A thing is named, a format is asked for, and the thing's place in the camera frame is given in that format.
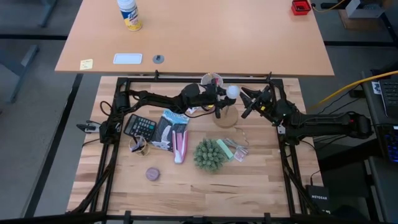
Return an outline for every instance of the white ball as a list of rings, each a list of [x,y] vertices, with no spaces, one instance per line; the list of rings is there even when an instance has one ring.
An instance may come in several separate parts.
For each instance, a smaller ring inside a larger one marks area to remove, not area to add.
[[[226,96],[228,96],[229,99],[236,99],[240,93],[241,89],[238,86],[229,86],[226,89]]]

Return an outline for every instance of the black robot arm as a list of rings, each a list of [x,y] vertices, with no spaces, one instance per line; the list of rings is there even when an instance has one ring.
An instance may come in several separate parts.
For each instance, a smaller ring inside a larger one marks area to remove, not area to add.
[[[283,85],[276,85],[269,75],[268,85],[262,90],[242,87],[240,94],[246,108],[242,118],[252,110],[260,113],[274,126],[288,144],[298,145],[305,137],[343,134],[352,138],[366,139],[372,135],[370,120],[355,112],[340,114],[303,114],[286,99]],[[280,99],[276,99],[275,88],[279,89]]]
[[[205,91],[200,93],[199,86],[202,86]],[[137,103],[132,107],[130,107],[129,96],[137,100]],[[212,83],[207,85],[189,84],[179,95],[174,97],[162,96],[148,91],[129,90],[120,92],[115,101],[117,110],[123,113],[132,113],[141,106],[151,105],[183,114],[189,108],[214,105],[216,117],[220,118],[220,110],[225,106],[233,105],[236,99],[228,98],[226,90],[218,86],[213,79]]]

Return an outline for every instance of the calculator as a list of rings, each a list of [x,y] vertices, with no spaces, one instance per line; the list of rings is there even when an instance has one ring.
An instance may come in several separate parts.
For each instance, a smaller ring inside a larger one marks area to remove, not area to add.
[[[149,119],[132,114],[127,122],[124,133],[128,136],[142,136],[149,142],[155,132],[156,123]]]

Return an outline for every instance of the white can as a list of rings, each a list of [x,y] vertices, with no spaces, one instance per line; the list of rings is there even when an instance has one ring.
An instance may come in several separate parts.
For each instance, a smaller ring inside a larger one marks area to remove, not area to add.
[[[138,8],[135,0],[118,0],[118,5],[120,11],[122,12],[122,16],[124,19],[124,23],[127,28],[131,31],[137,31],[141,29],[142,22],[138,18]]]

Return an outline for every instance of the clamp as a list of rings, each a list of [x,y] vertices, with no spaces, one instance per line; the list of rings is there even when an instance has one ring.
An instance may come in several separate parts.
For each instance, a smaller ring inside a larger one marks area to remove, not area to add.
[[[100,131],[100,126],[101,124],[90,120],[86,121],[86,124],[76,124],[76,127],[86,134],[98,133]]]

